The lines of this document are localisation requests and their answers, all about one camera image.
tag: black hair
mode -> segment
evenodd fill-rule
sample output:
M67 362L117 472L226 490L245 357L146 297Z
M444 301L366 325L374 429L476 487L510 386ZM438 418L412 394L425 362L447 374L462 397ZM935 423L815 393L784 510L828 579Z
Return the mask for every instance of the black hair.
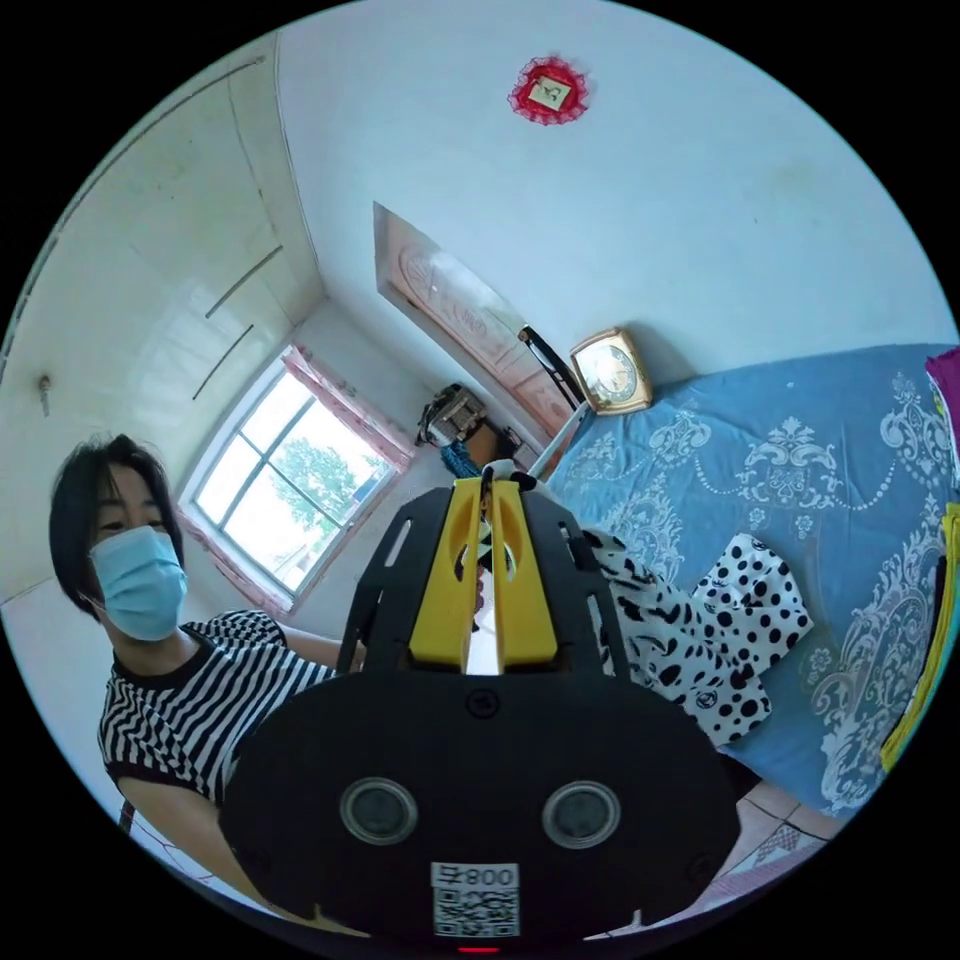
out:
M110 467L129 467L143 477L166 532L183 566L183 534L177 523L166 473L160 461L125 434L81 443L57 474L50 502L50 557L60 589L77 609L99 620L86 597L99 599L90 548L93 545L98 501L103 490L113 488Z

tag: door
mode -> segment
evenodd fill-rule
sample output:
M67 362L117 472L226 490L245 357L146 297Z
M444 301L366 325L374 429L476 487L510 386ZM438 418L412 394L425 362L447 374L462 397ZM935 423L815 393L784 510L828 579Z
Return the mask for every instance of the door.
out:
M517 339L525 321L499 294L406 221L380 208L390 285L451 338L553 439L570 407ZM443 342L443 337L435 338Z

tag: qr code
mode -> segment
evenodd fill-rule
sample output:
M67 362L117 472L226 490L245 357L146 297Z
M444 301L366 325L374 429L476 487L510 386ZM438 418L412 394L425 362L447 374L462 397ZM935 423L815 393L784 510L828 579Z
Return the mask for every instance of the qr code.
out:
M433 918L440 937L516 937L520 891L435 888Z

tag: window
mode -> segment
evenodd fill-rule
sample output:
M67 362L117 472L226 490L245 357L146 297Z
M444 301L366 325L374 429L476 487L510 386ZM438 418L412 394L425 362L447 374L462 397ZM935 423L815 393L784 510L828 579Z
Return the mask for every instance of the window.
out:
M394 468L284 372L192 497L231 552L291 598Z

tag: window frame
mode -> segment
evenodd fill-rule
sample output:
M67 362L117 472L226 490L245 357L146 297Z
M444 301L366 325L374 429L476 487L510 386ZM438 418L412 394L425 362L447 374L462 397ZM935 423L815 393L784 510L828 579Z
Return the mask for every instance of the window frame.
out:
M271 371L269 369L265 371L267 374L270 374L270 372ZM290 376L290 374L281 363L279 369L273 371L268 380L263 376L258 377L258 382L254 384L251 389L245 391L242 399L235 404L233 408L234 411L238 411L239 409L243 410L239 416L239 419L236 419L229 429L219 430L217 435L212 439L212 442L207 444L205 453L209 453L211 448L216 448L217 452L209 459L202 471L195 471L194 476L191 478L189 483L188 490L184 491L186 496L181 497L181 500L186 501L183 505L188 508L194 519L201 523L205 532L212 536L212 538L221 546L221 548L231 554L231 557L234 561L239 562L243 567L245 567L248 571L248 575L251 575L255 580L260 580L263 586L274 591L279 591L282 596L286 597L291 602L292 606L295 606L297 602L312 589L320 576L322 576L322 574L329 567L330 563L336 558L336 555L339 553L344 541L368 519L373 510L379 505L379 502L386 491L397 482L399 478L399 471L393 464L384 460L383 462L386 463L387 466L386 472L376 483L373 489L371 489L366 495L366 497L363 499L363 502L357 505L357 509L350 516L349 520L347 520L346 523L341 524L336 519L331 517L330 514L324 510L323 507L321 507L320 504L318 504L308 493L301 490L300 487L297 486L297 484L294 483L289 477L287 477L282 470L270 463L270 458L276 453L286 437L293 431L300 420L303 419L310 408L314 404L320 402L316 397L311 396L300 407L300 409L287 421L286 425L277 434L270 446L263 452L255 447L252 441L250 441L249 438L243 434L244 427L256 414L257 410L260 409L261 404L263 404L266 398L270 395L274 388L278 386L284 377L288 376ZM250 402L251 394L255 398L252 400L252 402ZM351 430L345 424L344 427L345 429L349 430L350 433L356 436L355 431ZM213 476L214 471L220 465L220 462L227 452L227 449L230 447L233 441L238 438L247 444L250 450L258 456L259 460L238 488L233 500L230 502L230 505L224 512L220 522L215 523L203 509L203 507L200 506L198 500L206 488L207 483L210 481L210 478ZM303 580L296 589L291 589L282 580L271 573L259 560L257 560L247 550L240 546L240 544L237 543L237 541L234 540L234 538L231 537L225 529L227 523L230 521L230 518L236 512L237 507L249 492L254 481L267 467L269 467L271 470L274 470L277 475L285 483L288 483L301 497L304 498L304 500L307 501L307 503L309 503L314 509L319 511L322 516L338 527L336 535L327 544L326 549L324 549L324 551L320 554L313 566L310 567L310 569L305 573Z

